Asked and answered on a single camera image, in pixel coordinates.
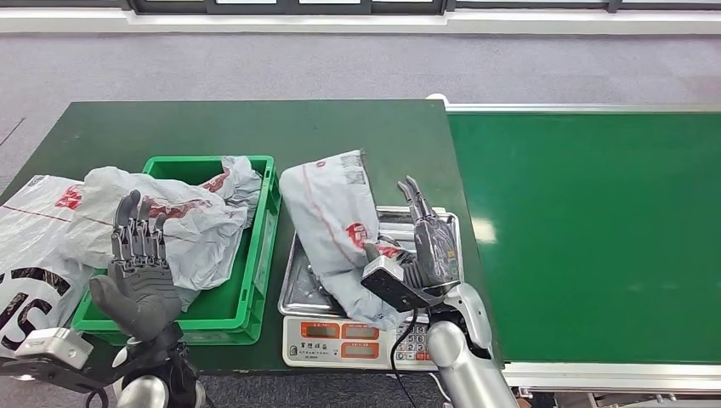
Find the green table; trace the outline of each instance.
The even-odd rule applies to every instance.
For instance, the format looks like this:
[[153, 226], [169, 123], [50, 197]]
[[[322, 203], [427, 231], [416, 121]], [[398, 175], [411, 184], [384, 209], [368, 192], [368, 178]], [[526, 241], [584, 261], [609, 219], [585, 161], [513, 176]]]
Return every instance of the green table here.
[[[270, 155], [277, 172], [363, 149], [378, 205], [404, 205], [395, 182], [413, 175], [430, 202], [455, 213], [463, 244], [474, 247], [456, 155], [438, 101], [102, 102], [71, 104], [0, 197], [5, 202], [35, 174], [82, 180], [95, 167], [140, 172], [152, 156]], [[277, 302], [293, 226], [281, 210], [264, 326], [247, 347], [193, 347], [206, 371], [289, 370], [281, 357]], [[476, 251], [464, 254], [468, 281], [480, 285]], [[113, 350], [95, 342], [97, 357]]]
[[[655, 109], [78, 103], [0, 200], [35, 174], [138, 172], [150, 156], [267, 154], [281, 172], [362, 148], [377, 204], [403, 205], [395, 180], [412, 174], [459, 216], [511, 385], [719, 392], [721, 114], [699, 111], [721, 108]], [[281, 211], [260, 340], [194, 347], [201, 368], [291, 370], [276, 304], [292, 230]]]

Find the weighing scale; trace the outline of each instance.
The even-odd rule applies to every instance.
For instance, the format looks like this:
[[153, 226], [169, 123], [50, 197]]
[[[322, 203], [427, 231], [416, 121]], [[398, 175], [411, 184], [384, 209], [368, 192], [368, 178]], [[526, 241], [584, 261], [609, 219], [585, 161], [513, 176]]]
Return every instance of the weighing scale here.
[[[409, 252], [415, 252], [409, 209], [378, 207], [377, 210], [380, 233], [395, 239]], [[458, 219], [445, 208], [434, 210], [453, 228], [459, 245], [458, 265], [463, 280]], [[285, 315], [283, 360], [293, 367], [391, 370], [390, 349], [408, 327], [404, 322], [395, 331], [379, 331], [349, 319], [313, 275], [298, 235], [293, 237], [278, 309]], [[413, 332], [397, 348], [393, 358], [399, 370], [436, 371], [426, 344], [428, 323], [428, 316], [420, 314]]]

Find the metal tray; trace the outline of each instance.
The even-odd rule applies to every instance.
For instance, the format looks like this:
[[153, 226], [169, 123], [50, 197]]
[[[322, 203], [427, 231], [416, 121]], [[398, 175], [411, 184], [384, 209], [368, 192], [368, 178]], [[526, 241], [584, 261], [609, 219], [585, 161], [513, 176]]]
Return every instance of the metal tray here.
[[[451, 224], [458, 244], [458, 273], [463, 281], [463, 252], [461, 231], [456, 214], [445, 208], [435, 208], [441, 220]], [[393, 237], [402, 247], [415, 252], [413, 220], [407, 207], [377, 207], [380, 233]], [[340, 304], [326, 292], [313, 275], [308, 256], [303, 250], [298, 234], [293, 237], [288, 257], [286, 276], [283, 278], [278, 310], [286, 316], [330, 317], [347, 319]]]

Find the green basket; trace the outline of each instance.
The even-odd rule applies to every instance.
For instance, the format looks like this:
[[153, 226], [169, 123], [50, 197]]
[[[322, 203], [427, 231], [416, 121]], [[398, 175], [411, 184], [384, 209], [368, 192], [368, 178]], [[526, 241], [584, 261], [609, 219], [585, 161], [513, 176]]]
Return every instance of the green basket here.
[[[203, 291], [188, 312], [180, 315], [178, 323], [188, 344], [247, 345], [260, 337], [281, 193], [273, 157], [247, 158], [253, 170], [263, 176], [253, 227], [243, 232], [230, 279]], [[222, 172], [220, 156], [153, 157], [143, 169], [156, 179], [177, 179], [190, 185], [202, 184]], [[98, 273], [105, 274], [106, 270], [99, 269]], [[77, 307], [72, 327], [115, 346], [128, 340], [115, 322], [95, 308], [89, 292]]]

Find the gray carpet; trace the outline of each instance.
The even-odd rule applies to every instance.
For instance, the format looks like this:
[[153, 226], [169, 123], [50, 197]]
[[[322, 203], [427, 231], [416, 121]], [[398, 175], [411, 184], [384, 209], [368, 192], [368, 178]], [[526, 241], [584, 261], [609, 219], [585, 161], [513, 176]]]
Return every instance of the gray carpet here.
[[[477, 103], [721, 104], [721, 38], [10, 36], [0, 37], [0, 72], [3, 190], [74, 100], [443, 93]], [[428, 376], [407, 381], [419, 407], [440, 407]], [[407, 406], [397, 382], [379, 375], [204, 382], [226, 407]], [[81, 401], [7, 378], [0, 378], [0, 394], [0, 406]]]

